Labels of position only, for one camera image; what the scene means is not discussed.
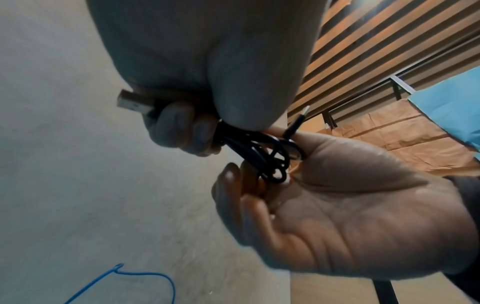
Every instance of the open palm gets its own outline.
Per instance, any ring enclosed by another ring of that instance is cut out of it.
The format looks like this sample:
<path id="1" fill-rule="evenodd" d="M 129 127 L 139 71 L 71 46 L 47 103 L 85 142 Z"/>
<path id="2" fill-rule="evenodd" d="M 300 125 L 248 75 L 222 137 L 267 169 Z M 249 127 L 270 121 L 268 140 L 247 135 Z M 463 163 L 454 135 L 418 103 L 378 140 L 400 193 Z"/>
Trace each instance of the open palm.
<path id="1" fill-rule="evenodd" d="M 359 141 L 294 140 L 307 158 L 286 183 L 229 164 L 212 190 L 229 231 L 267 265 L 392 279 L 458 272 L 475 258 L 475 225 L 448 180 Z"/>

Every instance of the fingernail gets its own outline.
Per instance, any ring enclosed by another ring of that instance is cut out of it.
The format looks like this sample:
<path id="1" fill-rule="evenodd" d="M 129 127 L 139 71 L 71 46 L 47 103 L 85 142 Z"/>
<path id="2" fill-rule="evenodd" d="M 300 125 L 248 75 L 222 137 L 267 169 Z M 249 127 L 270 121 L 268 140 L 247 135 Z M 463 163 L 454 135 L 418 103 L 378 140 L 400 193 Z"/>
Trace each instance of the fingernail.
<path id="1" fill-rule="evenodd" d="M 195 128 L 195 138 L 198 140 L 198 142 L 206 144 L 214 136 L 215 127 L 216 126 L 214 124 L 208 123 L 197 125 Z"/>
<path id="2" fill-rule="evenodd" d="M 189 130 L 193 120 L 194 120 L 193 111 L 180 110 L 175 115 L 175 126 L 180 132 L 186 132 Z"/>

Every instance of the blue cord loop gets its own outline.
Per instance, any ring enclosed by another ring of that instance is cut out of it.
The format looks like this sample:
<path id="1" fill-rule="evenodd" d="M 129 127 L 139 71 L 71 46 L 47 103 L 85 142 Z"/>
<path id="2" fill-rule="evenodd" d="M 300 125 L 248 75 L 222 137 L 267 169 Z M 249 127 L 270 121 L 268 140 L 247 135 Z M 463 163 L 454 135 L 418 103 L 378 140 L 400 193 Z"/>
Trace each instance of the blue cord loop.
<path id="1" fill-rule="evenodd" d="M 75 293 L 71 298 L 69 298 L 65 304 L 71 303 L 73 300 L 75 300 L 77 297 L 79 297 L 82 293 L 84 293 L 87 289 L 95 285 L 98 281 L 109 275 L 110 273 L 114 272 L 116 274 L 122 274 L 122 275 L 156 275 L 156 276 L 161 276 L 166 278 L 171 285 L 172 288 L 172 296 L 171 296 L 171 304 L 175 304 L 175 295 L 176 295 L 176 290 L 175 290 L 175 284 L 174 281 L 166 274 L 159 273 L 159 272 L 126 272 L 126 271 L 119 271 L 120 268 L 124 266 L 123 263 L 115 265 L 112 269 L 109 271 L 99 275 L 96 279 L 88 283 L 84 288 L 80 289 L 77 293 Z"/>

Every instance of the slatted wooden wall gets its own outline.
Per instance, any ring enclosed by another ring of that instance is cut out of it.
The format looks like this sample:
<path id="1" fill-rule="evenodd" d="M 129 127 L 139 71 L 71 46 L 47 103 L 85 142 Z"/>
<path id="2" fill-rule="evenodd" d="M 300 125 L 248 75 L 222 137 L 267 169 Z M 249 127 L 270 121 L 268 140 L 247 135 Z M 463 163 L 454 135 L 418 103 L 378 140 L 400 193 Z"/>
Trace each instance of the slatted wooden wall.
<path id="1" fill-rule="evenodd" d="M 335 108 L 398 71 L 468 40 L 402 74 L 414 89 L 480 65 L 480 0 L 336 0 L 327 12 L 288 122 L 329 109 L 337 124 L 395 100 L 384 84 Z"/>

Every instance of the finger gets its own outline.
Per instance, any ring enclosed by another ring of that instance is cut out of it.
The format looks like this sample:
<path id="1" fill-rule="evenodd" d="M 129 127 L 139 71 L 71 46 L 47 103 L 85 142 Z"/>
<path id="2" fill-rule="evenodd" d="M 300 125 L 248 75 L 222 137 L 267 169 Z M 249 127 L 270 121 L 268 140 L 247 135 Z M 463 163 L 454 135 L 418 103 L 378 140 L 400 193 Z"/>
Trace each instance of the finger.
<path id="1" fill-rule="evenodd" d="M 317 263 L 309 246 L 299 237 L 274 229 L 269 210 L 258 197 L 244 195 L 240 201 L 243 239 L 267 266 L 292 271 L 313 271 Z"/>
<path id="2" fill-rule="evenodd" d="M 282 137 L 285 132 L 285 128 L 272 126 L 264 132 L 275 137 Z M 320 133 L 296 131 L 295 134 L 291 137 L 291 139 L 295 141 L 299 147 L 302 148 L 302 150 L 308 157 L 313 153 L 316 148 L 322 148 L 322 146 L 332 142 L 335 137 Z"/>
<path id="3" fill-rule="evenodd" d="M 195 108 L 192 104 L 177 101 L 166 106 L 157 119 L 144 115 L 143 121 L 150 138 L 164 147 L 183 147 L 192 136 Z"/>
<path id="4" fill-rule="evenodd" d="M 218 122 L 219 120 L 211 114 L 198 115 L 193 122 L 191 140 L 183 150 L 191 154 L 208 154 Z"/>
<path id="5" fill-rule="evenodd" d="M 240 214 L 240 197 L 242 181 L 237 165 L 228 164 L 214 186 L 216 210 L 225 227 L 240 245 L 244 245 L 242 236 L 242 218 Z"/>

